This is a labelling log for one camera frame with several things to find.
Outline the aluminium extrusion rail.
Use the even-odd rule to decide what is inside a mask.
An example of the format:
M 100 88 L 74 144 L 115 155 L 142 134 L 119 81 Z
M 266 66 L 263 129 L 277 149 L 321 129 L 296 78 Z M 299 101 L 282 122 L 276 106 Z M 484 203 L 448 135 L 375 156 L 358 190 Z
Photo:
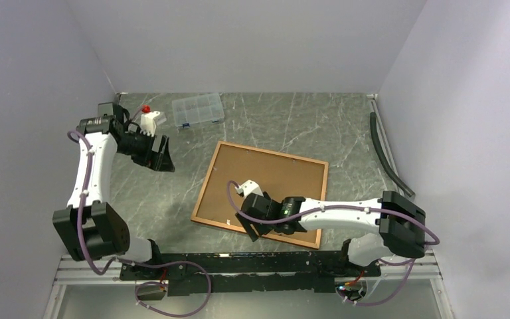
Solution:
M 404 275 L 408 272 L 411 265 L 411 261 L 406 261 L 403 257 L 390 257 L 387 262 L 377 261 L 370 270 L 365 270 L 362 280 L 369 280 L 371 282 L 380 282 L 395 280 L 398 281 L 404 278 Z M 135 279 L 135 278 L 122 278 L 123 274 L 129 274 L 128 266 L 124 266 L 118 261 L 114 261 L 103 275 L 97 275 L 89 268 L 89 266 L 80 261 L 74 261 L 71 257 L 64 255 L 59 263 L 56 271 L 54 284 L 59 285 L 60 288 L 66 288 L 68 285 L 139 285 L 147 281 L 153 281 L 153 279 Z M 378 270 L 379 275 L 373 276 L 373 270 Z M 309 273 L 308 271 L 262 271 L 262 272 L 209 272 L 210 276 L 223 276 L 225 278 L 237 279 L 236 277 L 241 274 L 246 276 L 259 276 L 269 277 L 274 275 L 281 276 L 294 276 L 295 274 Z M 413 269 L 408 275 L 408 280 L 428 280 L 432 290 L 434 291 L 434 298 L 437 304 L 437 309 L 442 318 L 456 318 L 446 288 L 443 283 L 443 276 L 440 272 L 440 267 L 436 259 L 436 255 L 433 251 L 428 250 L 426 256 L 417 259 L 414 263 Z M 335 283 L 348 282 L 355 280 L 355 276 L 338 276 L 335 279 Z

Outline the black foam tube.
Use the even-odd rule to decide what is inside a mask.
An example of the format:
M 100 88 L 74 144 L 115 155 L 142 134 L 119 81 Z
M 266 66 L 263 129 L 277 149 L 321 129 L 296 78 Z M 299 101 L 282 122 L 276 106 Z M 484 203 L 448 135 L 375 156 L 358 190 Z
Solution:
M 384 152 L 380 139 L 378 124 L 379 123 L 376 113 L 371 112 L 369 114 L 371 140 L 375 149 L 375 153 L 380 161 L 381 167 L 384 169 L 384 172 L 388 175 L 392 182 L 397 186 L 397 188 L 399 188 L 403 194 L 405 194 L 405 196 L 412 198 L 416 195 L 415 192 L 409 186 L 407 186 L 407 184 L 405 184 L 405 182 L 399 177 L 397 172 L 395 172 Z

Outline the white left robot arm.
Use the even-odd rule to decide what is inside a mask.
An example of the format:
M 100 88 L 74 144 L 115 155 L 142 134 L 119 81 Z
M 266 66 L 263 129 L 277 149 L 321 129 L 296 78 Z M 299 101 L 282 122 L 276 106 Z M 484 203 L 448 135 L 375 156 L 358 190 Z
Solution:
M 169 138 L 158 135 L 166 121 L 163 112 L 142 106 L 135 115 L 113 102 L 98 105 L 98 114 L 86 118 L 68 133 L 78 144 L 80 159 L 66 208 L 55 211 L 52 224 L 68 254 L 76 261 L 93 262 L 119 257 L 137 263 L 148 279 L 163 272 L 163 259 L 155 255 L 154 242 L 131 236 L 127 223 L 110 205 L 110 180 L 116 154 L 160 172 L 173 172 Z

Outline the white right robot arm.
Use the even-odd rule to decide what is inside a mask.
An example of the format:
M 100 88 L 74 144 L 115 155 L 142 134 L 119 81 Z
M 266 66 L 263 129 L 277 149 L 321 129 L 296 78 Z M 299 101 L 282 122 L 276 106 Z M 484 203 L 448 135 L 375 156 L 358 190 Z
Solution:
M 308 197 L 287 197 L 281 202 L 262 191 L 236 189 L 242 198 L 236 218 L 253 241 L 270 232 L 292 235 L 318 229 L 349 229 L 363 236 L 353 238 L 339 257 L 339 268 L 348 276 L 384 257 L 420 259 L 426 252 L 426 214 L 395 191 L 377 199 L 343 202 Z

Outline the clear plastic organizer box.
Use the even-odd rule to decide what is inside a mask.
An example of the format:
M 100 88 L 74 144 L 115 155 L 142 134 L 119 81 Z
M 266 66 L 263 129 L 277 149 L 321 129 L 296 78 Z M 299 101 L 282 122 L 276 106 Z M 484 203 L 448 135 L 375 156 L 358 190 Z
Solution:
M 224 120 L 224 108 L 218 93 L 203 94 L 173 100 L 173 117 L 175 126 L 188 128 L 204 122 Z

